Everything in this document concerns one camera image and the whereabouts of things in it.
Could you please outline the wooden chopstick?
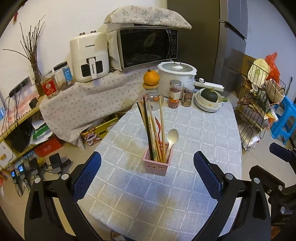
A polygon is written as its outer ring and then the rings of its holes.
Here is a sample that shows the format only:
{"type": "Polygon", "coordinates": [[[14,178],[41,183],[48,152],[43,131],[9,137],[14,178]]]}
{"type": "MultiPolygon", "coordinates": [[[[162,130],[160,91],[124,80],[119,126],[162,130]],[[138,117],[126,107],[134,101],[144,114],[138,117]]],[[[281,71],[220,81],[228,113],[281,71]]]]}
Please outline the wooden chopstick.
{"type": "Polygon", "coordinates": [[[154,130],[154,137],[156,139],[156,146],[157,146],[157,150],[158,150],[158,154],[159,154],[159,159],[160,159],[160,162],[162,162],[160,148],[159,148],[158,136],[157,136],[157,132],[156,132],[156,127],[155,127],[155,123],[154,123],[154,117],[153,117],[153,114],[152,114],[152,109],[151,109],[151,105],[150,105],[149,99],[147,100],[147,105],[149,107],[149,114],[150,114],[151,120],[152,120],[152,127],[153,127],[153,130],[154,130]]]}
{"type": "Polygon", "coordinates": [[[149,133],[149,127],[147,126],[146,115],[145,115],[145,111],[144,111],[144,104],[143,104],[142,101],[140,101],[140,102],[138,102],[138,105],[139,105],[142,121],[143,121],[144,126],[145,126],[145,130],[146,130],[147,133],[149,133]]]}
{"type": "Polygon", "coordinates": [[[161,118],[161,132],[162,132],[162,149],[163,149],[163,163],[166,162],[166,146],[165,146],[165,128],[164,128],[164,119],[163,119],[163,109],[162,109],[162,98],[159,96],[159,111],[161,118]]]}

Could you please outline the white ceramic spoon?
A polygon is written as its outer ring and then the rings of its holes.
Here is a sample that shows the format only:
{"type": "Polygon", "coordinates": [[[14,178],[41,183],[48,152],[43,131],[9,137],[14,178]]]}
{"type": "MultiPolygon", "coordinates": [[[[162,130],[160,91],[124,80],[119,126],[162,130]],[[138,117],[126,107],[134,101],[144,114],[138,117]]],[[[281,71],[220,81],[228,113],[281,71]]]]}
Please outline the white ceramic spoon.
{"type": "Polygon", "coordinates": [[[172,146],[178,142],[179,140],[179,132],[178,130],[176,130],[175,128],[171,129],[169,132],[168,132],[168,135],[167,135],[167,140],[168,140],[168,148],[167,148],[167,151],[166,151],[166,162],[168,162],[168,159],[169,159],[169,155],[170,155],[170,151],[171,151],[171,148],[172,146]]]}

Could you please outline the paper chopsticks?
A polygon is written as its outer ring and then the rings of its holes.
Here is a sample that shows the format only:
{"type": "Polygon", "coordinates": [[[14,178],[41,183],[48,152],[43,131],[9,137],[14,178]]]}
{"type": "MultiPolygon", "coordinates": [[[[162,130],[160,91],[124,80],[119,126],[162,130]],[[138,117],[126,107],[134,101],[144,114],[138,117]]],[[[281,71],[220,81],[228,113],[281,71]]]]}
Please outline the paper chopsticks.
{"type": "Polygon", "coordinates": [[[159,154],[158,154],[158,150],[157,150],[157,146],[156,146],[156,139],[154,137],[154,130],[152,127],[152,120],[151,120],[151,116],[148,117],[149,120],[149,129],[151,131],[151,136],[152,136],[152,153],[153,153],[153,159],[155,162],[160,162],[159,159],[159,154]]]}

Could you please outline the red plastic spoon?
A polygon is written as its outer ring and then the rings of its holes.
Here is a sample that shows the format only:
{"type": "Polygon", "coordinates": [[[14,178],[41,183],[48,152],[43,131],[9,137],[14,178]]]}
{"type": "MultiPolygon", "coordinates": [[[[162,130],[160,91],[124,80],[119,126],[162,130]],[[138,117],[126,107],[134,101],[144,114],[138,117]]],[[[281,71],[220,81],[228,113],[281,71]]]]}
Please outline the red plastic spoon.
{"type": "Polygon", "coordinates": [[[155,119],[156,124],[158,126],[158,141],[159,141],[159,148],[160,148],[161,158],[162,158],[162,162],[163,162],[163,146],[162,146],[162,141],[161,141],[161,138],[160,138],[160,133],[161,133],[162,127],[161,127],[161,124],[160,124],[159,120],[156,117],[154,119],[155,119]]]}

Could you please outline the black chopstick gold band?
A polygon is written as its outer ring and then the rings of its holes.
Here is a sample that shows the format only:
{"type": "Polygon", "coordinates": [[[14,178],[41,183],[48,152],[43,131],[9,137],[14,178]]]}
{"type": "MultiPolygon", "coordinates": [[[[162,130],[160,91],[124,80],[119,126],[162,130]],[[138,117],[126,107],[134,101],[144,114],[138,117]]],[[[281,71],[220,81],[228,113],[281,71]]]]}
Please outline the black chopstick gold band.
{"type": "Polygon", "coordinates": [[[138,108],[138,111],[139,111],[139,114],[140,114],[140,109],[139,109],[138,102],[139,102],[139,101],[137,101],[136,104],[137,104],[137,108],[138,108]]]}

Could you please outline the yellow patterned box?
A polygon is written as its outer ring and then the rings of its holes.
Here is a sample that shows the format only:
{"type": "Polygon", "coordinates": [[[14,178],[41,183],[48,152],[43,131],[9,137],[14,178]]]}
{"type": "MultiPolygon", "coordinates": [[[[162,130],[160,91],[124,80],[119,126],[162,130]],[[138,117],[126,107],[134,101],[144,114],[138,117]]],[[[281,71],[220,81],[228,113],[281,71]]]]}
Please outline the yellow patterned box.
{"type": "Polygon", "coordinates": [[[118,117],[116,114],[96,120],[88,129],[81,133],[81,137],[89,146],[97,144],[102,141],[117,122],[118,117]]]}

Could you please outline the blue plastic stool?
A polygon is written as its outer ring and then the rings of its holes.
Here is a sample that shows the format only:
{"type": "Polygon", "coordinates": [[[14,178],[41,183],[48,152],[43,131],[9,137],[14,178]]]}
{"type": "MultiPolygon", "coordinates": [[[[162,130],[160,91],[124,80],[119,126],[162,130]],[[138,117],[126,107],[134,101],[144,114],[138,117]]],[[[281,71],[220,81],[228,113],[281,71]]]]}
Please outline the blue plastic stool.
{"type": "Polygon", "coordinates": [[[290,119],[290,117],[295,118],[295,103],[285,96],[281,104],[283,104],[284,111],[282,115],[277,114],[278,121],[274,122],[271,127],[271,136],[274,139],[278,138],[278,136],[282,136],[283,144],[286,145],[288,139],[295,130],[295,121],[291,128],[289,128],[287,125],[287,121],[290,119]]]}

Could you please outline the grey checked tablecloth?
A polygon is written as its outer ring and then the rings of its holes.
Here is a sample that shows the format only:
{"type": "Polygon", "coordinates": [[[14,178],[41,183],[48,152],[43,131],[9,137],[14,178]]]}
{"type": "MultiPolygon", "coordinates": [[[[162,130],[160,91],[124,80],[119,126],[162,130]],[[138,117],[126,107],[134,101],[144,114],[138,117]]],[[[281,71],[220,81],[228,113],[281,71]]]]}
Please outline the grey checked tablecloth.
{"type": "Polygon", "coordinates": [[[101,166],[78,201],[98,221],[134,240],[191,240],[206,222],[217,202],[194,167],[197,151],[241,178],[241,144],[229,102],[216,113],[163,106],[163,119],[166,132],[179,132],[168,162],[149,160],[147,134],[134,106],[97,146],[101,166]]]}

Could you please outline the floral cloth cover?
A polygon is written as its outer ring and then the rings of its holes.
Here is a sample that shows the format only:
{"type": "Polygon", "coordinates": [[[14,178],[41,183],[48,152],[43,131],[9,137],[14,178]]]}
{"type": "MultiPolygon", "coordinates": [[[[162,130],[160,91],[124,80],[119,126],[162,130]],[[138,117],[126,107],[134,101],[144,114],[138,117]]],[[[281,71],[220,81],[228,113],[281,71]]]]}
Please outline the floral cloth cover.
{"type": "Polygon", "coordinates": [[[144,65],[116,70],[91,82],[76,82],[51,99],[43,98],[40,112],[58,138],[84,149],[80,134],[94,121],[131,107],[142,89],[144,74],[154,69],[144,65]]]}

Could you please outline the stacked white plates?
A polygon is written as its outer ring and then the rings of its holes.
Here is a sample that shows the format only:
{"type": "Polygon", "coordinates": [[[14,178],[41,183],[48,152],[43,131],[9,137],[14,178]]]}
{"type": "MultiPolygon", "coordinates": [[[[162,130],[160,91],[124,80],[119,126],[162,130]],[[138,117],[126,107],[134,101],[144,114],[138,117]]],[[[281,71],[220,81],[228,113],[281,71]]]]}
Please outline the stacked white plates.
{"type": "Polygon", "coordinates": [[[197,107],[199,107],[201,110],[204,110],[208,113],[215,113],[222,107],[222,101],[220,102],[210,102],[206,99],[204,99],[200,92],[195,93],[194,95],[194,102],[197,107]]]}

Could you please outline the dark green squash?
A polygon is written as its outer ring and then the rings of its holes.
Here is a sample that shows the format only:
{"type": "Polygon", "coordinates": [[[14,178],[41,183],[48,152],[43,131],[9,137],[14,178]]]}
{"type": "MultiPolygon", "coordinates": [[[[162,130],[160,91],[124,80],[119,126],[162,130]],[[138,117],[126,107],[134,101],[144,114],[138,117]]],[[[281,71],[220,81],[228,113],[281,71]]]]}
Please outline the dark green squash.
{"type": "Polygon", "coordinates": [[[217,102],[218,100],[218,94],[216,93],[215,90],[213,89],[204,89],[201,92],[201,97],[203,97],[204,99],[210,101],[210,102],[217,102]]]}

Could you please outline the dried fruit slices jar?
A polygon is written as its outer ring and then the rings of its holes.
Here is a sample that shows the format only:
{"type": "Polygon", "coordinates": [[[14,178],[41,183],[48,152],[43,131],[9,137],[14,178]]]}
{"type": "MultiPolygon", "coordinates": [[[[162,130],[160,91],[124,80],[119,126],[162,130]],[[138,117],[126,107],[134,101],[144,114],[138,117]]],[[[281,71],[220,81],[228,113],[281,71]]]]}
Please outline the dried fruit slices jar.
{"type": "Polygon", "coordinates": [[[189,84],[183,87],[182,105],[186,108],[191,106],[194,89],[194,85],[189,84]]]}

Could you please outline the red goji berry jar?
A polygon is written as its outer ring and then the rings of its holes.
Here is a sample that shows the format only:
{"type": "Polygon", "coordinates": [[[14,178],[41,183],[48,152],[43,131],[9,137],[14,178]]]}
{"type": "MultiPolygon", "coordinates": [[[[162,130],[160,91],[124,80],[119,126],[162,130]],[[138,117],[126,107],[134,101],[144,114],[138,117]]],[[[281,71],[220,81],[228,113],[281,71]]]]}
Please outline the red goji berry jar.
{"type": "Polygon", "coordinates": [[[173,79],[170,81],[169,100],[168,100],[169,108],[175,109],[178,107],[181,90],[182,90],[182,84],[180,80],[173,79]]]}

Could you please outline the red label glass jar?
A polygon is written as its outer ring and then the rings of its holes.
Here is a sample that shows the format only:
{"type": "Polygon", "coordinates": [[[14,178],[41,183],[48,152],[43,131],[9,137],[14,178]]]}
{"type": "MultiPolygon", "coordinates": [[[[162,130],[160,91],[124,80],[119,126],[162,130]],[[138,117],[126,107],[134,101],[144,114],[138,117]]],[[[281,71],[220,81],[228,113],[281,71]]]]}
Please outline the red label glass jar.
{"type": "Polygon", "coordinates": [[[41,86],[48,99],[51,99],[60,93],[59,85],[52,70],[41,76],[41,86]]]}

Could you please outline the blue label glass jar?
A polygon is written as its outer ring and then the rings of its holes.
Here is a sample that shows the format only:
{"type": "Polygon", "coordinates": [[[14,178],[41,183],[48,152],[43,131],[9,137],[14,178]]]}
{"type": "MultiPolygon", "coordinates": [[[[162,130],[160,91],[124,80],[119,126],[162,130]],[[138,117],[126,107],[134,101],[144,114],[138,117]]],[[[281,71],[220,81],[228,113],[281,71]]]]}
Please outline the blue label glass jar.
{"type": "Polygon", "coordinates": [[[55,72],[55,78],[61,90],[66,90],[67,88],[74,85],[75,80],[72,76],[70,67],[67,61],[64,61],[53,67],[55,72]]]}

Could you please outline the glass jar cork lid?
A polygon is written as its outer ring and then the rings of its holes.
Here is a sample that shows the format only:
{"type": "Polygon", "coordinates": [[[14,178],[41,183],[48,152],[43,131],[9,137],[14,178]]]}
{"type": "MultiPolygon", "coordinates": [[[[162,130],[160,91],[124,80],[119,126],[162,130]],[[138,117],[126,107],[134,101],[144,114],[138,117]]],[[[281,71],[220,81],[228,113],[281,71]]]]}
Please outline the glass jar cork lid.
{"type": "Polygon", "coordinates": [[[159,84],[155,85],[147,85],[145,83],[142,84],[143,90],[140,94],[141,100],[142,96],[145,96],[149,100],[149,104],[152,111],[159,110],[159,101],[164,102],[164,96],[159,92],[159,84]]]}

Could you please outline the white electric cooking pot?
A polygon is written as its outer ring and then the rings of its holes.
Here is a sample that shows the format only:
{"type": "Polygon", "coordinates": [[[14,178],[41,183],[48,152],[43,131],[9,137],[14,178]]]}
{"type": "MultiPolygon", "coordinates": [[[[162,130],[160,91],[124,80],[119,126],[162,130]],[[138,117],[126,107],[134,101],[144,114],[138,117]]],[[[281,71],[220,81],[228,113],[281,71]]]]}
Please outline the white electric cooking pot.
{"type": "Polygon", "coordinates": [[[161,62],[158,64],[159,93],[165,97],[169,97],[170,81],[179,80],[182,88],[184,86],[194,87],[197,69],[189,64],[180,62],[161,62]]]}

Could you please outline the orange tangerine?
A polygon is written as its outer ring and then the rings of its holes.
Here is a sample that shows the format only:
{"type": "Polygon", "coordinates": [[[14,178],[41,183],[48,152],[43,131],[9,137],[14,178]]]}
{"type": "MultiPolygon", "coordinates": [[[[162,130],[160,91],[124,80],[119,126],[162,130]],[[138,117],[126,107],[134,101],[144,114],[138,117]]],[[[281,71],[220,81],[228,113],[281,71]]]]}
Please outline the orange tangerine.
{"type": "Polygon", "coordinates": [[[146,85],[149,85],[149,86],[156,85],[158,84],[159,80],[160,80],[159,74],[155,70],[148,69],[148,71],[144,74],[144,83],[146,85]]]}

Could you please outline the white air fryer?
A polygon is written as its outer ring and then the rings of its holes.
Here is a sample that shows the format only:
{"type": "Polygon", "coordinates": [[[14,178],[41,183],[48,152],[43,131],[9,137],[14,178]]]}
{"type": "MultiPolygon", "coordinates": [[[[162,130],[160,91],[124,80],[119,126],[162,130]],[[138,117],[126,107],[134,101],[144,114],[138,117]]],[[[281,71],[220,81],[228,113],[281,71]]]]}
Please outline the white air fryer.
{"type": "Polygon", "coordinates": [[[90,82],[109,73],[105,32],[82,33],[70,40],[70,54],[77,82],[90,82]]]}

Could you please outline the black microwave oven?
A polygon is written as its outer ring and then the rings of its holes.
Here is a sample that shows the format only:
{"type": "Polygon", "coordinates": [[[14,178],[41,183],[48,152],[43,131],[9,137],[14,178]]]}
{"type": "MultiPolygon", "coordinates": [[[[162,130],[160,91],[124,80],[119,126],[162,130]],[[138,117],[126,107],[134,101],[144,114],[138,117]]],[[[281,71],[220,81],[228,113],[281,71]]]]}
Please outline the black microwave oven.
{"type": "Polygon", "coordinates": [[[178,30],[133,26],[107,33],[112,68],[123,70],[142,64],[177,58],[178,30]]]}

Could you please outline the dry branches vase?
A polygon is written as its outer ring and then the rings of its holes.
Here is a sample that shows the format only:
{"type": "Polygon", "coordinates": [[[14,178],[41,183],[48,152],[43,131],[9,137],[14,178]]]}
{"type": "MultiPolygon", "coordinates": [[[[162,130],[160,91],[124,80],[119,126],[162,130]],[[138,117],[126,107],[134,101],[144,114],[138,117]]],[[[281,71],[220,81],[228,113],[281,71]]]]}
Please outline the dry branches vase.
{"type": "Polygon", "coordinates": [[[30,62],[32,71],[34,73],[35,87],[37,89],[39,96],[45,95],[44,89],[41,85],[42,74],[38,67],[38,44],[39,44],[41,30],[45,24],[45,22],[43,21],[43,18],[44,16],[41,19],[39,19],[38,23],[34,27],[30,26],[29,32],[27,33],[27,35],[24,35],[22,24],[20,24],[20,29],[22,34],[22,40],[20,40],[20,44],[22,46],[23,51],[25,52],[24,54],[16,50],[3,49],[3,51],[18,53],[23,57],[25,57],[30,62]]]}

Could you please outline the grey refrigerator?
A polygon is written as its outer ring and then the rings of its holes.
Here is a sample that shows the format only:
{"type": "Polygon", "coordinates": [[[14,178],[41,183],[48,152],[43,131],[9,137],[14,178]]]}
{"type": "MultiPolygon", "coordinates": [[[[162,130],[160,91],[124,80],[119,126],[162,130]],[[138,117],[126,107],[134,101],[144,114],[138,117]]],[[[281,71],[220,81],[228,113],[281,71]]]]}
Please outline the grey refrigerator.
{"type": "Polygon", "coordinates": [[[219,41],[212,82],[229,95],[237,85],[246,49],[247,1],[219,1],[219,41]]]}

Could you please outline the floral microwave cover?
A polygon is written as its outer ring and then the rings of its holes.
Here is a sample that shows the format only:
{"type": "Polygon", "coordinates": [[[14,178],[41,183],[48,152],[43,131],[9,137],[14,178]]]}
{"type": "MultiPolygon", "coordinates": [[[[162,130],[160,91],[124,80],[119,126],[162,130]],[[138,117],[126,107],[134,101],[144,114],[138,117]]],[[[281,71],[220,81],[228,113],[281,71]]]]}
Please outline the floral microwave cover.
{"type": "Polygon", "coordinates": [[[176,11],[150,6],[121,6],[106,16],[105,24],[138,24],[191,30],[192,26],[176,11]]]}

